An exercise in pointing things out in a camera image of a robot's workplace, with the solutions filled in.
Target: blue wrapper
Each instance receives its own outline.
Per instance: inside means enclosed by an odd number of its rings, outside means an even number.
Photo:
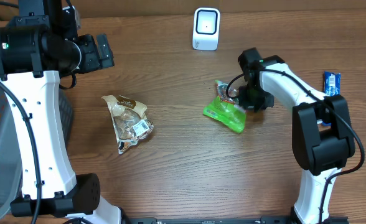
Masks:
[[[327,96],[334,96],[340,93],[340,74],[324,72],[324,93]]]

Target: brown and white package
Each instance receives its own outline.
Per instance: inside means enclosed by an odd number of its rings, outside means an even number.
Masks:
[[[145,139],[154,129],[144,112],[147,106],[123,96],[103,96],[111,113],[118,144],[118,152],[126,150]]]

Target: green plastic bag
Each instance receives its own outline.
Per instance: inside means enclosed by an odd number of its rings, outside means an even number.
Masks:
[[[236,133],[241,133],[245,128],[246,111],[225,95],[227,84],[218,80],[216,83],[218,96],[204,108],[203,114],[222,122]],[[237,91],[232,89],[229,95],[234,93],[237,94]]]

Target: crumpled plastic packaging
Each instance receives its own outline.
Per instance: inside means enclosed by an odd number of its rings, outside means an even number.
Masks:
[[[236,133],[241,133],[245,128],[246,111],[238,105],[238,99],[231,99],[226,95],[227,84],[216,80],[218,96],[204,108],[203,114],[216,119]],[[238,92],[230,88],[230,96],[236,96]]]
[[[119,154],[139,144],[153,131],[154,125],[144,113],[147,106],[123,96],[103,96],[113,121]]]

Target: wooden table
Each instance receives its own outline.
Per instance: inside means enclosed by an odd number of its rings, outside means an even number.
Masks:
[[[75,109],[68,154],[77,174],[96,173],[101,194],[130,217],[247,218],[288,215],[301,169],[291,150],[291,115],[279,102],[249,114],[235,134],[204,115],[214,81],[241,73],[237,57],[257,47],[277,54],[322,90],[325,70],[342,74],[352,125],[366,148],[366,10],[222,14],[215,52],[191,47],[192,16],[82,20],[80,34],[106,33],[115,67],[78,76],[66,91]],[[70,80],[63,81],[68,85]],[[103,95],[148,105],[155,130],[118,155]],[[347,168],[359,161],[359,152]],[[366,223],[366,162],[339,177],[330,213]],[[6,216],[0,223],[27,223]],[[38,223],[62,223],[49,217]]]

